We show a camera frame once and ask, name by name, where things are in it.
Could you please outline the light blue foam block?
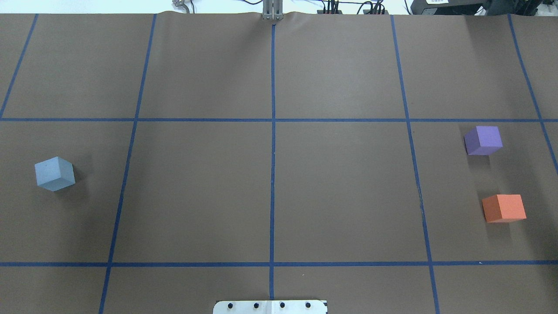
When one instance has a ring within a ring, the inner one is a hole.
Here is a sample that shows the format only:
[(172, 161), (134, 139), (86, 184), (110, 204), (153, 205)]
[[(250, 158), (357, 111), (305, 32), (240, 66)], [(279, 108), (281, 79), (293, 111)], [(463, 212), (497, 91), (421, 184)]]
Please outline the light blue foam block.
[(48, 191), (58, 191), (76, 183), (72, 163), (54, 157), (34, 165), (37, 185)]

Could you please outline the aluminium frame post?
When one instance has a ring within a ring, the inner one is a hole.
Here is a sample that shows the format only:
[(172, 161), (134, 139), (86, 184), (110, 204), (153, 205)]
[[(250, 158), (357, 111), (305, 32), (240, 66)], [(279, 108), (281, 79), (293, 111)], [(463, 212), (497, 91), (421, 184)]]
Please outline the aluminium frame post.
[(283, 20), (283, 0), (262, 0), (263, 20)]

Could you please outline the purple foam block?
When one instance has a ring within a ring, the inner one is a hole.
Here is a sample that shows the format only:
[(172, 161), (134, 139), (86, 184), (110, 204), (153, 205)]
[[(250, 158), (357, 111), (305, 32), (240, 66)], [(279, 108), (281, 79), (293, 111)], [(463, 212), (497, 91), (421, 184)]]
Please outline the purple foam block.
[(489, 156), (504, 146), (497, 126), (475, 126), (464, 136), (468, 155)]

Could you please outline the orange foam block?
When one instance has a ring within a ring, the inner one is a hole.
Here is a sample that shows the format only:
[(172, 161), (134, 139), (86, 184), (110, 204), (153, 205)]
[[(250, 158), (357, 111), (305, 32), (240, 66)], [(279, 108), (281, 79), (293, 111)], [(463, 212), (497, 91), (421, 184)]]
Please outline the orange foam block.
[(509, 223), (526, 219), (521, 195), (491, 195), (481, 200), (488, 223)]

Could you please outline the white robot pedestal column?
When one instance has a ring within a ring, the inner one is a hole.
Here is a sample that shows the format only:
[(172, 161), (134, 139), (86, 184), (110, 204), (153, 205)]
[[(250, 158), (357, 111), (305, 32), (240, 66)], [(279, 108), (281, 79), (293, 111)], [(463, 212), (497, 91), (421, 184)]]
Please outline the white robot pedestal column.
[(327, 314), (326, 300), (219, 301), (214, 314)]

